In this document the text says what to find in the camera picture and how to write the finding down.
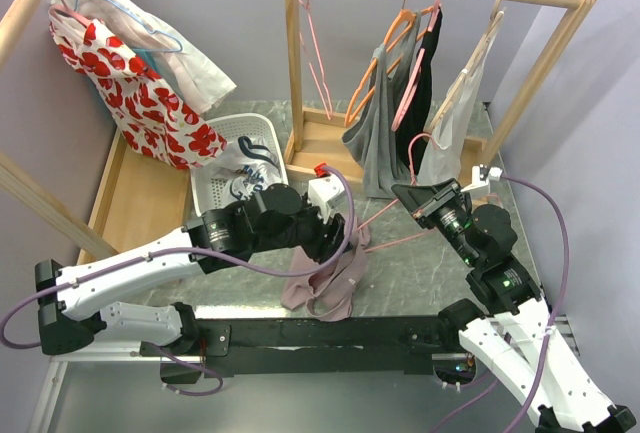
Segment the thin pink wire hanger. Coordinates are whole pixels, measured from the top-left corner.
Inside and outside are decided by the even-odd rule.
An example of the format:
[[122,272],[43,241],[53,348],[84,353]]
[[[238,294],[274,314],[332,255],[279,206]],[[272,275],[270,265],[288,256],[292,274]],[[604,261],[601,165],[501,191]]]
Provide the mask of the thin pink wire hanger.
[[300,45],[303,49],[304,54],[306,55],[307,64],[309,66],[311,76],[314,80],[320,101],[322,103],[324,114],[327,119],[331,120],[334,114],[333,101],[331,98],[329,86],[326,81],[324,62],[323,62],[323,58],[322,58],[319,44],[317,41],[316,30],[315,30],[312,10],[311,10],[311,0],[298,0],[298,2],[306,13],[308,30],[309,30],[310,41],[311,41],[310,45],[313,47],[314,56],[311,56],[311,54],[309,53],[309,50],[304,40],[304,36],[302,34],[299,34]]

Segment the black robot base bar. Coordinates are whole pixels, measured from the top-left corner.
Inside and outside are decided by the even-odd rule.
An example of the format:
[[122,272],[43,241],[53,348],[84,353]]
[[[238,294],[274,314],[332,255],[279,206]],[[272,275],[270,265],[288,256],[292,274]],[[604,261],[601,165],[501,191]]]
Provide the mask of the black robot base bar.
[[244,374],[386,372],[430,375],[439,354],[462,351],[458,332],[484,316],[462,299],[438,315],[187,319],[187,335],[163,349],[202,359],[222,377]]

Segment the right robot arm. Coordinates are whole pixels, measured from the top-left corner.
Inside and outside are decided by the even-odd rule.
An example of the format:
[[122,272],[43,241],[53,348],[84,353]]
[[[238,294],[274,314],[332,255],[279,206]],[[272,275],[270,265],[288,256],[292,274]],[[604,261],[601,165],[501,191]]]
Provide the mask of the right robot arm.
[[436,229],[469,267],[473,300],[439,313],[440,344],[479,359],[521,406],[507,426],[528,418],[538,432],[627,432],[637,421],[586,373],[536,281],[512,252],[507,210],[472,205],[454,180],[396,184],[393,194],[423,229]]

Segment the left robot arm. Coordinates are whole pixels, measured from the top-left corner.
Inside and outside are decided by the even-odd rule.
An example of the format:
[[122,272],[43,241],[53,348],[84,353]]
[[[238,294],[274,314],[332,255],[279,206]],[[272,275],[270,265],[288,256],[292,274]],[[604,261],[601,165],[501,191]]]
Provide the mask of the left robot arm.
[[286,184],[211,209],[165,236],[110,258],[76,266],[46,260],[35,267],[38,329],[44,354],[75,352],[95,339],[132,339],[179,355],[200,341],[191,307],[125,304],[122,297],[165,282],[245,266],[256,253],[300,247],[315,263],[335,258],[344,218],[333,204],[338,178],[312,180],[305,195]]

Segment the mauve pink tank top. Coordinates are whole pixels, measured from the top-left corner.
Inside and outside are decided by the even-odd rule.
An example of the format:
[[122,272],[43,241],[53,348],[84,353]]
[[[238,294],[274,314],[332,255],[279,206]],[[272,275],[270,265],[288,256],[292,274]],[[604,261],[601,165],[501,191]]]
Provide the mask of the mauve pink tank top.
[[323,322],[350,317],[353,295],[366,273],[365,250],[370,241],[369,227],[362,227],[351,236],[352,249],[336,263],[312,275],[289,278],[281,294],[282,306],[288,310],[304,307],[311,317]]

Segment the white navy tank top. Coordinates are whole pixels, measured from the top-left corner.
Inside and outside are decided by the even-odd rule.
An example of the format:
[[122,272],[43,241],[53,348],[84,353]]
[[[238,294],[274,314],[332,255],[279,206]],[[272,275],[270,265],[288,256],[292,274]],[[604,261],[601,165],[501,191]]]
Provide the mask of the white navy tank top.
[[213,179],[224,182],[220,194],[223,206],[246,201],[256,192],[284,183],[278,156],[262,138],[239,136],[227,144],[222,155],[208,168]]

